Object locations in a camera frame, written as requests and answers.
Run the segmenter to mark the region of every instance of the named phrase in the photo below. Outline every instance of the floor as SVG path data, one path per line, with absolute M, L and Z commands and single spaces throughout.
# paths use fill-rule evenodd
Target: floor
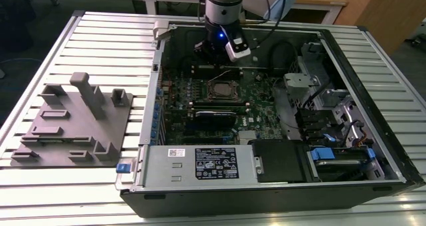
M 27 24 L 33 40 L 33 46 L 20 52 L 10 53 L 0 49 L 0 62 L 14 58 L 32 58 L 43 60 L 56 38 L 67 24 L 73 10 L 145 13 L 144 3 L 129 0 L 59 0 L 60 5 L 52 6 L 49 0 L 32 0 L 31 5 L 36 19 Z M 160 14 L 196 16 L 196 4 L 181 3 L 167 9 L 164 3 L 159 4 Z M 392 55 L 392 60 L 400 71 L 411 81 L 423 98 L 426 98 L 426 53 L 403 43 Z M 12 110 L 27 84 L 37 70 L 39 62 L 33 60 L 9 61 L 0 63 L 5 76 L 0 79 L 0 126 Z

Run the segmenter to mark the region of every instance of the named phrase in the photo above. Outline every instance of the metal bracket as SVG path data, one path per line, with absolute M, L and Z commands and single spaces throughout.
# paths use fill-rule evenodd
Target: metal bracket
M 169 30 L 171 28 L 168 27 L 168 20 L 157 20 L 153 23 L 153 29 L 152 29 L 153 39 L 155 40 L 164 39 L 167 36 L 169 36 Z

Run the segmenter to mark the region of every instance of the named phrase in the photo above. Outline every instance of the gray plastic base plate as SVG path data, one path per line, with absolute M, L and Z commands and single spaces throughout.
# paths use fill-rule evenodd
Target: gray plastic base plate
M 127 106 L 115 107 L 111 95 L 112 93 L 103 93 L 101 109 L 105 118 L 99 120 L 95 119 L 77 92 L 67 92 L 65 95 L 57 96 L 61 105 L 44 103 L 25 134 L 28 137 L 44 139 L 36 141 L 35 145 L 31 141 L 25 143 L 27 146 L 20 145 L 13 153 L 10 165 L 40 168 L 113 167 L 120 158 L 133 96 L 127 94 Z M 61 114 L 60 110 L 67 110 L 68 113 Z

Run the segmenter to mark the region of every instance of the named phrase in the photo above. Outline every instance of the white wire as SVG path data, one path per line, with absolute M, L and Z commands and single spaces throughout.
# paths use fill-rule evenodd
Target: white wire
M 213 79 L 217 79 L 220 76 L 223 76 L 227 72 L 229 72 L 231 70 L 227 70 L 224 73 L 221 73 L 220 75 L 217 75 Z

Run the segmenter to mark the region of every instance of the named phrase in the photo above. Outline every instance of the sticker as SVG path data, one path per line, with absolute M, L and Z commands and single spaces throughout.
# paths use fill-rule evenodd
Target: sticker
M 195 177 L 199 180 L 238 179 L 235 148 L 195 149 Z
M 168 149 L 168 157 L 184 157 L 185 150 L 184 149 Z

